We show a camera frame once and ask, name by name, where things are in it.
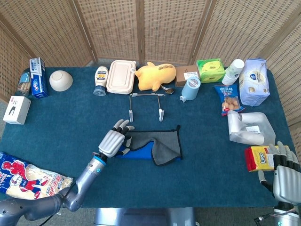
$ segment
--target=stuffed animal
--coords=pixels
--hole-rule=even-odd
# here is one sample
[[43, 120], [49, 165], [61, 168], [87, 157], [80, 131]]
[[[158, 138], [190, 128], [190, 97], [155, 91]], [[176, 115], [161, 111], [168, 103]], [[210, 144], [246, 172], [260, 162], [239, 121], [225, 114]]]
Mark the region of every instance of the stuffed animal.
[[135, 71], [135, 75], [139, 80], [139, 90], [152, 89], [152, 91], [156, 92], [161, 84], [170, 83], [174, 80], [176, 70], [171, 64], [155, 66], [152, 62], [147, 62], [146, 66]]

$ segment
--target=robotic hand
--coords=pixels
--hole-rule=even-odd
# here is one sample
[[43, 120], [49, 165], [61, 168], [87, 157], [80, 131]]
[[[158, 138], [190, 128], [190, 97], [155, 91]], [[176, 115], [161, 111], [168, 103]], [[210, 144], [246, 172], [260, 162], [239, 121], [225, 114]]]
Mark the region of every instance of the robotic hand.
[[8, 198], [2, 200], [0, 201], [0, 226], [16, 226], [19, 218], [23, 215], [27, 220], [52, 216], [60, 210], [61, 206], [72, 212], [77, 211], [82, 206], [88, 189], [105, 167], [107, 158], [113, 157], [118, 152], [126, 138], [125, 134], [134, 129], [133, 126], [126, 126], [128, 123], [129, 120], [119, 120], [105, 135], [98, 146], [99, 153], [93, 153], [92, 160], [73, 185], [77, 186], [77, 192], [72, 190], [72, 186], [46, 198], [36, 200]]
[[294, 205], [301, 203], [301, 173], [297, 156], [287, 146], [278, 142], [278, 148], [269, 145], [274, 160], [274, 182], [270, 184], [262, 170], [258, 171], [260, 183], [265, 186], [278, 202], [274, 213], [262, 215], [254, 219], [259, 226], [260, 221], [272, 216], [275, 226], [298, 226], [299, 215]]

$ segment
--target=spoon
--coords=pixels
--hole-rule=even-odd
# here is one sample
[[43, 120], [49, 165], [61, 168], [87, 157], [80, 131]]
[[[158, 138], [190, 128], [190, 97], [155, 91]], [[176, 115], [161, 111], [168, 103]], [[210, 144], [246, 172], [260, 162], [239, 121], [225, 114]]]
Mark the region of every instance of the spoon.
[[167, 94], [173, 94], [174, 93], [174, 89], [173, 88], [166, 88], [166, 87], [164, 87], [164, 86], [160, 86], [161, 87], [161, 89], [163, 89], [164, 91], [165, 91], [165, 93], [167, 93]]

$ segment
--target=blue tablecloth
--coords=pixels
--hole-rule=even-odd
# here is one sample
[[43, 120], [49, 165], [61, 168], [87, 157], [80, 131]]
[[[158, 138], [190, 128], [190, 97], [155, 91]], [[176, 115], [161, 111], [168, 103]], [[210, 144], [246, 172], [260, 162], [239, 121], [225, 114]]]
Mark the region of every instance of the blue tablecloth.
[[[129, 96], [93, 95], [96, 67], [46, 68], [73, 76], [73, 85], [49, 97], [32, 98], [25, 125], [6, 124], [0, 150], [32, 164], [78, 177], [97, 152], [106, 132], [120, 118], [128, 118]], [[276, 140], [294, 150], [273, 75], [268, 71], [271, 95], [258, 107]], [[135, 80], [134, 92], [139, 92]], [[158, 101], [133, 99], [137, 130], [175, 129], [181, 125], [183, 160], [156, 166], [151, 160], [112, 158], [89, 190], [83, 207], [242, 207], [273, 206], [272, 195], [260, 185], [257, 173], [246, 169], [244, 149], [249, 145], [229, 141], [227, 117], [213, 85], [202, 84], [193, 101], [179, 101], [182, 88], [161, 98], [164, 120], [158, 120]]]

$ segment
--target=woven room divider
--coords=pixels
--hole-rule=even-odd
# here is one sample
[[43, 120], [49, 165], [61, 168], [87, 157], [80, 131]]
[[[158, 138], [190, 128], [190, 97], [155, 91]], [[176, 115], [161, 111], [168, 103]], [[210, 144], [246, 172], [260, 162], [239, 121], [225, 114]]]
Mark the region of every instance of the woven room divider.
[[263, 57], [301, 157], [300, 37], [300, 0], [0, 1], [0, 99], [9, 100], [33, 57], [59, 67]]

